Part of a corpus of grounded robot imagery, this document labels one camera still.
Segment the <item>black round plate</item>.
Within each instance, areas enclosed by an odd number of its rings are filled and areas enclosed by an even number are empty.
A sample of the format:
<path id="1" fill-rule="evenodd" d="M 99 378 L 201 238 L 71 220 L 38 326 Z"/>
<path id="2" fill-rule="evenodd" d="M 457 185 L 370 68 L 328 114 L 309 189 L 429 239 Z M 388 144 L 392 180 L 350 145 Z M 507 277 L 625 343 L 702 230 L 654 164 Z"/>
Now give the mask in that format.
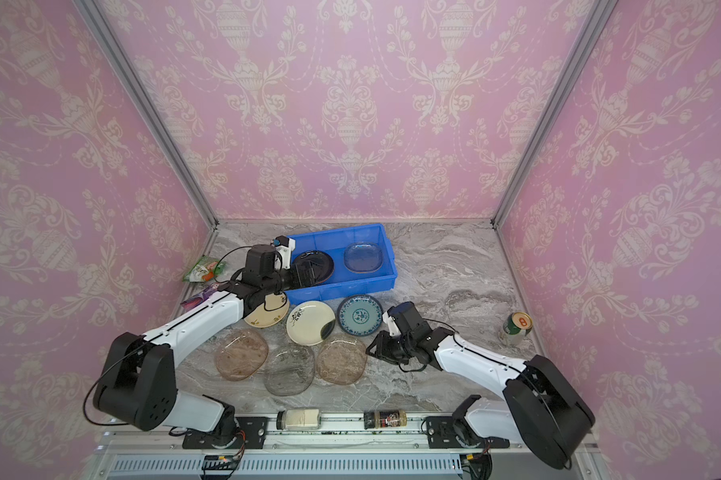
<path id="1" fill-rule="evenodd" d="M 292 262 L 292 268 L 302 286 L 312 287 L 323 284 L 332 277 L 334 259 L 324 251 L 307 251 Z"/>

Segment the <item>clear ribbed glass plate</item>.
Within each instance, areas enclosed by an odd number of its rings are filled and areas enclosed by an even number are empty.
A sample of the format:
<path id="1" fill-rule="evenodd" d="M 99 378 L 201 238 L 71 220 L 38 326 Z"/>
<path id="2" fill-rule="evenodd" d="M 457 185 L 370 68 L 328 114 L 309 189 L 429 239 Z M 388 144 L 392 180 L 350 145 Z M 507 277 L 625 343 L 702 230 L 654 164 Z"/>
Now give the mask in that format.
<path id="1" fill-rule="evenodd" d="M 372 273 L 383 266 L 384 252 L 379 244 L 356 242 L 344 250 L 342 260 L 344 260 L 344 267 L 352 273 Z"/>

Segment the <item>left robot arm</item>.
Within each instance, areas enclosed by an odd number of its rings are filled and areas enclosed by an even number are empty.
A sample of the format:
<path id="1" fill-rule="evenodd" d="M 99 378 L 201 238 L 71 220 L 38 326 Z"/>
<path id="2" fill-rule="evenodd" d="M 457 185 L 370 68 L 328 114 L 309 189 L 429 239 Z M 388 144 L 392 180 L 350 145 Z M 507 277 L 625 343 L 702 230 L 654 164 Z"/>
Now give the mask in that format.
<path id="1" fill-rule="evenodd" d="M 166 426 L 206 435 L 227 448 L 240 433 L 234 406 L 176 386 L 176 368 L 218 332 L 264 305 L 270 295 L 316 285 L 314 274 L 292 268 L 296 241 L 278 236 L 252 246 L 246 264 L 190 312 L 144 334 L 126 332 L 112 344 L 102 374 L 86 399 L 96 410 L 142 431 Z"/>

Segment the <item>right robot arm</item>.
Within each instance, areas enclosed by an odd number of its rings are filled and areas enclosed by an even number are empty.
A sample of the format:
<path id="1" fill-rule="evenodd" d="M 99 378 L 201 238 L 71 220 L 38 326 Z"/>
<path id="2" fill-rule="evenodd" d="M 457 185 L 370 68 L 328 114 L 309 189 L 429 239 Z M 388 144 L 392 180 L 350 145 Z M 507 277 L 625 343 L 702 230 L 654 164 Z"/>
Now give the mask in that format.
<path id="1" fill-rule="evenodd" d="M 446 426 L 428 428 L 430 439 L 482 452 L 518 443 L 556 470 L 571 468 L 596 418 L 552 360 L 510 358 L 476 346 L 450 325 L 433 327 L 412 302 L 390 308 L 383 321 L 368 356 L 398 368 L 416 361 L 422 370 L 466 378 L 504 399 L 498 409 L 483 396 L 469 396 Z"/>

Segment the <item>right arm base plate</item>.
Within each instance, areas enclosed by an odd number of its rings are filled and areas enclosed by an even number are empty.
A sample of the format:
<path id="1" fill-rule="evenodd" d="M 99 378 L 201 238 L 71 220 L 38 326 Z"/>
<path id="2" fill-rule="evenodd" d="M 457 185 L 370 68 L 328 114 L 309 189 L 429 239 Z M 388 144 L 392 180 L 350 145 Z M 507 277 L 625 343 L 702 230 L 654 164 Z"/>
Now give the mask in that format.
<path id="1" fill-rule="evenodd" d="M 428 416 L 421 425 L 422 432 L 428 437 L 431 449 L 508 449 L 508 439 L 490 436 L 479 437 L 463 420 L 454 420 L 450 416 Z"/>

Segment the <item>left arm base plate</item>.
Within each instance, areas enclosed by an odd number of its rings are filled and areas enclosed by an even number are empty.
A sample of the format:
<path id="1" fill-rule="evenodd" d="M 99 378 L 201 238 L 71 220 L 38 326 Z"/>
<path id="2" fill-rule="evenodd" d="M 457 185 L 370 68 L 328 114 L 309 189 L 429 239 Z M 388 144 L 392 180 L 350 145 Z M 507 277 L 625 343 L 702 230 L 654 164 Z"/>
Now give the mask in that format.
<path id="1" fill-rule="evenodd" d="M 188 430 L 182 440 L 186 450 L 240 449 L 261 450 L 268 433 L 268 417 L 236 416 L 222 420 L 222 426 L 212 432 Z"/>

